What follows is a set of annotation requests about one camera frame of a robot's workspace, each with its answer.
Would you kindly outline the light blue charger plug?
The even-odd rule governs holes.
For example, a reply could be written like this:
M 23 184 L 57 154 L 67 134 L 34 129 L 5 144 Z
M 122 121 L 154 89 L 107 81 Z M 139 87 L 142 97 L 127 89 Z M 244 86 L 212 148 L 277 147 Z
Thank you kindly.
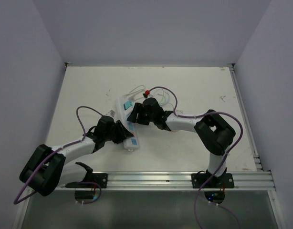
M 127 122 L 127 125 L 128 125 L 128 129 L 130 131 L 135 131 L 135 124 L 134 123 Z

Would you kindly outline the white power strip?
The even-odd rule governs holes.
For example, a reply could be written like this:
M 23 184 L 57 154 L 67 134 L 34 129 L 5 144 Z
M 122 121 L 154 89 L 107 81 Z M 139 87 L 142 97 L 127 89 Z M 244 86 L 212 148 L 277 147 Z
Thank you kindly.
M 130 109 L 125 111 L 124 108 L 123 108 L 123 104 L 126 101 L 128 101 L 128 99 L 125 99 L 124 97 L 117 98 L 117 100 L 116 100 L 116 113 L 117 113 L 118 119 L 122 122 L 124 127 L 128 131 L 130 131 L 128 129 L 128 125 L 127 125 L 128 121 L 126 119 L 130 115 L 130 113 L 132 112 L 134 104 L 133 104 L 132 108 L 130 108 Z M 139 149 L 140 145 L 139 145 L 139 141 L 138 141 L 138 138 L 137 138 L 137 135 L 136 135 L 136 130 L 135 131 L 130 131 L 130 132 L 134 135 L 134 137 L 124 140 L 123 144 L 124 144 L 125 149 L 127 149 L 130 152 L 132 152 L 132 151 L 135 151 L 135 150 Z

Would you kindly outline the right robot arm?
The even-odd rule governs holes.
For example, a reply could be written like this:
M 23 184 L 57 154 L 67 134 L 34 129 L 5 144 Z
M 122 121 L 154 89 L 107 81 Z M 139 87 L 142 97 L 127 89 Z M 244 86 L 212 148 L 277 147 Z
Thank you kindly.
M 165 111 L 155 98 L 147 98 L 143 103 L 135 103 L 126 119 L 131 123 L 149 125 L 166 131 L 188 131 L 197 133 L 205 148 L 210 152 L 206 181 L 211 187 L 223 182 L 226 172 L 224 157 L 236 135 L 235 130 L 214 110 L 208 110 L 201 118 L 184 118 Z

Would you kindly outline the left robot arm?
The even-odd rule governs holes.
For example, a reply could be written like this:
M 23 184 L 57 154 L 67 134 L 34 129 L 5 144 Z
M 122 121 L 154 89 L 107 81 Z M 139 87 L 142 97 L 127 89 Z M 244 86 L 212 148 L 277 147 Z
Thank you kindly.
M 81 139 L 63 146 L 39 145 L 21 171 L 19 179 L 45 197 L 62 184 L 61 177 L 66 176 L 63 167 L 67 163 L 100 150 L 106 142 L 119 144 L 133 136 L 121 121 L 104 115 Z

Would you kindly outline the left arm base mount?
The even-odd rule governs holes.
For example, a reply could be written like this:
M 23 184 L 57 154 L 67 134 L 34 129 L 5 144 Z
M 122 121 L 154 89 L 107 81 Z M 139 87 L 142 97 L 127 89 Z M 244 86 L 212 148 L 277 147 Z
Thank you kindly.
M 102 188 L 106 188 L 107 174 L 93 173 L 93 169 L 82 162 L 75 163 L 78 167 L 84 169 L 83 178 L 79 181 L 68 182 L 66 188 L 90 188 L 91 191 L 84 193 L 83 191 L 75 191 L 75 200 L 81 205 L 92 204 L 99 200 L 102 195 Z

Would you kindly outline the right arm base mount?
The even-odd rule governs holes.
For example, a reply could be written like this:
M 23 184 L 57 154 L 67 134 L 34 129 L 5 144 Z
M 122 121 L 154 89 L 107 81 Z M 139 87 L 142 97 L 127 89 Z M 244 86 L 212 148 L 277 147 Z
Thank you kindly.
M 191 174 L 192 187 L 199 189 L 210 176 L 211 174 L 208 171 L 199 171 Z M 203 188 L 217 189 L 216 191 L 204 192 L 204 196 L 207 201 L 215 204 L 221 204 L 225 199 L 225 189 L 235 188 L 233 176 L 225 170 L 221 176 L 214 176 L 203 186 Z

